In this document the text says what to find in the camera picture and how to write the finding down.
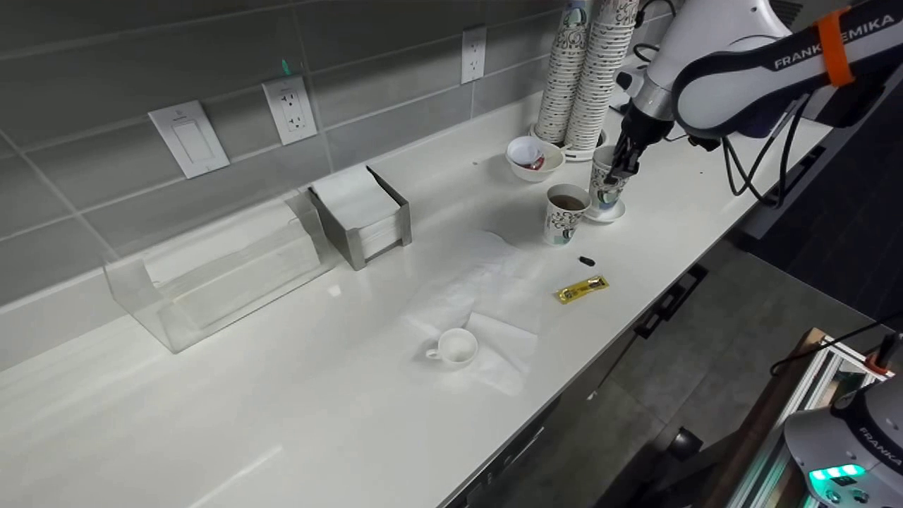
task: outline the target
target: small object on counter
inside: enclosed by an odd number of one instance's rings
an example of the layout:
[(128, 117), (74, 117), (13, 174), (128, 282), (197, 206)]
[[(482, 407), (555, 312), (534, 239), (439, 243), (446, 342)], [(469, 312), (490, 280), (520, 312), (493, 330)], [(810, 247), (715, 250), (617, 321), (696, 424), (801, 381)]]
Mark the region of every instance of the small object on counter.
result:
[(610, 287), (610, 282), (603, 275), (586, 275), (582, 282), (572, 282), (572, 285), (555, 289), (555, 299), (562, 305), (571, 305), (571, 302), (576, 302), (576, 299), (582, 299), (582, 295), (586, 295), (592, 289), (603, 289), (603, 287)]
[(545, 181), (562, 165), (562, 150), (535, 139), (535, 134), (520, 134), (507, 144), (507, 165), (523, 181)]
[(446, 366), (466, 366), (478, 352), (478, 336), (466, 326), (444, 330), (435, 345), (425, 350), (425, 357)]
[(545, 243), (566, 244), (576, 234), (576, 223), (586, 212), (586, 191), (571, 184), (559, 184), (545, 195)]

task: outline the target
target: gray tile wall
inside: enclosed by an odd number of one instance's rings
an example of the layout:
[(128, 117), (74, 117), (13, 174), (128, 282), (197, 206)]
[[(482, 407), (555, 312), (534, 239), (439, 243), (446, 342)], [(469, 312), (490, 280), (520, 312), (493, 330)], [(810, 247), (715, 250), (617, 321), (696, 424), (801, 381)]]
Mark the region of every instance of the gray tile wall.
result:
[[(0, 305), (541, 85), (559, 0), (8, 0)], [(489, 76), (459, 85), (459, 30)], [(318, 134), (279, 147), (259, 82), (303, 72)], [(147, 109), (202, 100), (231, 162), (185, 181)]]

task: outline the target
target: coffee mug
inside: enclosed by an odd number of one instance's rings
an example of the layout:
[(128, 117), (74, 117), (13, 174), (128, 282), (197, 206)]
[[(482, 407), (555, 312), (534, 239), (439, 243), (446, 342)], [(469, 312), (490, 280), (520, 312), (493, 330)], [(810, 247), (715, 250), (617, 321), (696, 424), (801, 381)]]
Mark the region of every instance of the coffee mug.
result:
[(475, 352), (478, 352), (478, 336), (466, 326), (449, 326), (425, 350), (425, 357), (439, 360), (446, 366), (462, 366), (475, 357)]
[(586, 212), (586, 191), (571, 184), (559, 184), (545, 195), (545, 243), (564, 244), (576, 234), (582, 213)]

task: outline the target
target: white cup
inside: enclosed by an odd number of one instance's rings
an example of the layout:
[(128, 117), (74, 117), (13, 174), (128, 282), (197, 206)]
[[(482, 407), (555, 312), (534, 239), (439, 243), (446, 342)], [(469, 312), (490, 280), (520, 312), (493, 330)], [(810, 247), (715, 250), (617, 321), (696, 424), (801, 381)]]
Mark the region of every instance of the white cup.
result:
[(425, 357), (439, 360), (446, 366), (462, 366), (475, 357), (475, 352), (478, 352), (478, 336), (466, 326), (449, 326), (425, 350)]

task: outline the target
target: light switch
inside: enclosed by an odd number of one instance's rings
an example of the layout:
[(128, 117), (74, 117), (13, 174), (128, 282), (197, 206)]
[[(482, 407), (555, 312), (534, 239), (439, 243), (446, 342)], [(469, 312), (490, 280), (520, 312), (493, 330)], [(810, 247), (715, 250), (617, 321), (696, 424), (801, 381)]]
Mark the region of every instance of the light switch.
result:
[(185, 177), (228, 165), (222, 144), (208, 124), (200, 100), (184, 100), (176, 107), (153, 109), (147, 116), (164, 134), (171, 157)]
[(485, 26), (459, 35), (459, 82), (478, 82), (485, 72)]

